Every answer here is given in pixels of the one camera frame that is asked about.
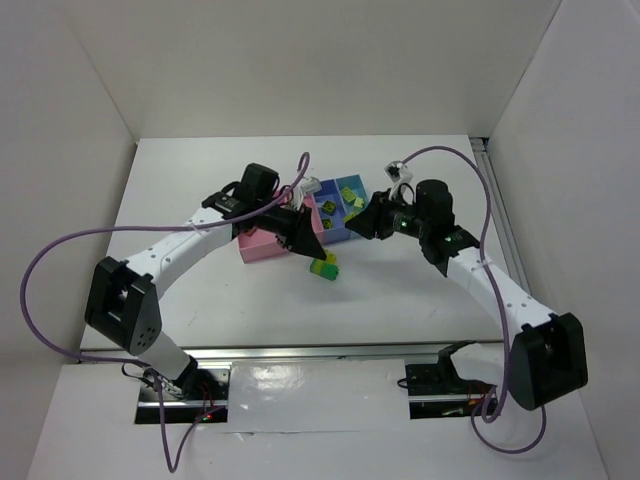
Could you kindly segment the lime lego brick long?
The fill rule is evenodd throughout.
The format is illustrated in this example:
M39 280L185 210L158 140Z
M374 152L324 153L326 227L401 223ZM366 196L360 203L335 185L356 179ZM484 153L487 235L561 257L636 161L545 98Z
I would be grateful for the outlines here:
M342 188L340 194L345 203L351 203L356 198L354 192L348 187Z

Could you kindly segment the green yellow lego assembly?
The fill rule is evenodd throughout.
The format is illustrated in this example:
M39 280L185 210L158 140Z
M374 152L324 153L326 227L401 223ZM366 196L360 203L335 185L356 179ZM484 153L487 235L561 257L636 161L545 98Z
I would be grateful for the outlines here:
M335 281L339 275L337 256L329 252L324 260L313 259L309 270L312 274L325 280Z

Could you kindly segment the lime lego brick small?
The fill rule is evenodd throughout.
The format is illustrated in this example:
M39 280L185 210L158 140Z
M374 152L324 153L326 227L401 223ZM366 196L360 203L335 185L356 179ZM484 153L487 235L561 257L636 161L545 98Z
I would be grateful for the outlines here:
M331 215L335 211L335 209L336 204L330 200L325 201L322 205L322 210L329 215Z

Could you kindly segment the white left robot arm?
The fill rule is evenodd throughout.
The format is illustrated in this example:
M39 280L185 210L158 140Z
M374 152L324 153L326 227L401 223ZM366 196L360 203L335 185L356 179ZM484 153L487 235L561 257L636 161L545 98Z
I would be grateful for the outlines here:
M315 177L281 189L279 175L249 164L240 180L202 201L185 226L146 250L95 267L85 321L139 361L153 368L185 397L212 383L197 361L164 332L159 301L188 270L213 251L254 229L275 235L284 250L323 260L306 196L319 191Z

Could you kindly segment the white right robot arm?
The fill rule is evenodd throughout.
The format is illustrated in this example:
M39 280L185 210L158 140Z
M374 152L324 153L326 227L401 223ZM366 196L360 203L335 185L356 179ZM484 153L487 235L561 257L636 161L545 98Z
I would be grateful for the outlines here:
M412 203L376 192L345 226L368 240L395 233L417 239L424 258L485 309L508 335L506 386L520 407L532 411L587 384L579 319L555 313L493 266L480 242L457 225L446 183L419 182Z

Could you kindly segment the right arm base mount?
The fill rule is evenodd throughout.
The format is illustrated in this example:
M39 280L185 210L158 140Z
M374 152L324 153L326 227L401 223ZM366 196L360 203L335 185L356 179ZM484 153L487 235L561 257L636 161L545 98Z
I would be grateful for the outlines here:
M441 349L435 360L405 366L405 376L396 384L408 394L411 420L470 417L486 399L488 414L494 413L498 400L489 395L492 385L462 379L452 362L452 355L469 345L476 343L457 342Z

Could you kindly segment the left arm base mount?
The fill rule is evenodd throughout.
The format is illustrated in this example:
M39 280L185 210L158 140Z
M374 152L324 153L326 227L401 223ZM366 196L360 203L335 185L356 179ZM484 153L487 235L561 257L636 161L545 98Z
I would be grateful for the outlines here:
M231 364L205 362L208 371L206 382L199 381L191 393L161 378L163 388L165 422L167 424L191 424L202 416L202 424L222 424L228 420L228 395L231 380ZM136 425L158 425L160 405L158 389L151 373L138 367L124 365L121 373L139 386L134 423Z

